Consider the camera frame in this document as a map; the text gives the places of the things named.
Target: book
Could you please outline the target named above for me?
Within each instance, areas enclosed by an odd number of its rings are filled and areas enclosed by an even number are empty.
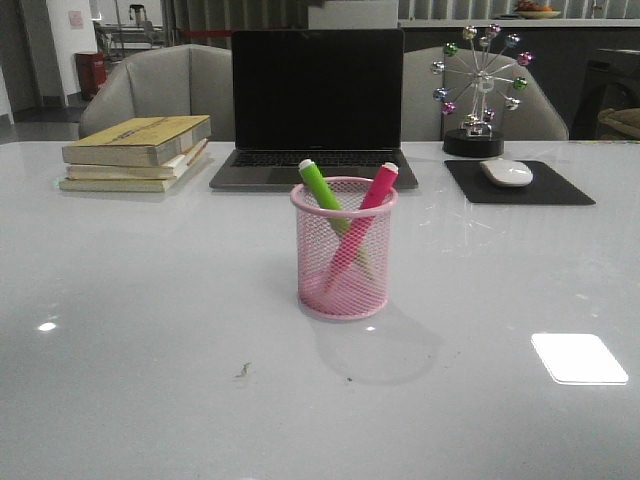
[[[115,165],[68,165],[67,178],[71,180],[166,180],[180,177],[189,168],[194,157],[204,148],[207,139],[200,140],[187,152],[176,155],[157,167],[127,167]]]
[[[185,168],[175,171],[169,178],[111,178],[111,179],[74,179],[63,178],[58,182],[60,190],[76,192],[166,192],[171,188],[202,156],[207,140],[203,139],[196,147],[177,158]]]
[[[209,115],[132,118],[62,147],[66,163],[158,166],[211,135]]]

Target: laptop screen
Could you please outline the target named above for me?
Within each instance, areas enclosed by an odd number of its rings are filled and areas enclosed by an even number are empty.
[[[236,147],[400,146],[401,30],[242,30],[231,45]]]

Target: ferris wheel base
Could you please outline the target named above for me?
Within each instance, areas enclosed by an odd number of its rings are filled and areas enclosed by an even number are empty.
[[[492,132],[491,136],[469,136],[466,129],[449,130],[444,135],[442,150],[459,157],[497,157],[504,151],[504,137],[500,132]]]

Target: pen holder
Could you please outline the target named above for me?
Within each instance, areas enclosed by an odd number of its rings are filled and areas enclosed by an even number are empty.
[[[372,180],[326,179],[341,210],[320,208],[304,184],[291,191],[297,211],[298,298],[309,313],[330,320],[371,316],[387,303],[391,209],[398,193],[359,210]]]

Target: marker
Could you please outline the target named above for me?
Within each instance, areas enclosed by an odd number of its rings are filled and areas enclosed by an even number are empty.
[[[389,190],[393,187],[393,183],[398,177],[398,166],[395,163],[385,163],[376,174],[369,190],[362,200],[360,209],[375,208],[382,204],[384,199],[389,194]],[[333,259],[331,260],[331,267],[329,269],[329,277],[325,290],[331,288],[336,276],[349,268],[353,262],[360,244],[367,233],[367,230],[373,223],[375,217],[361,217],[356,218],[351,222],[349,230],[342,238],[338,250],[336,250]]]
[[[300,176],[309,187],[320,208],[327,210],[342,210],[340,202],[333,194],[331,187],[322,176],[320,169],[313,160],[307,158],[298,165]],[[340,238],[349,230],[349,220],[346,218],[329,218],[331,228]]]

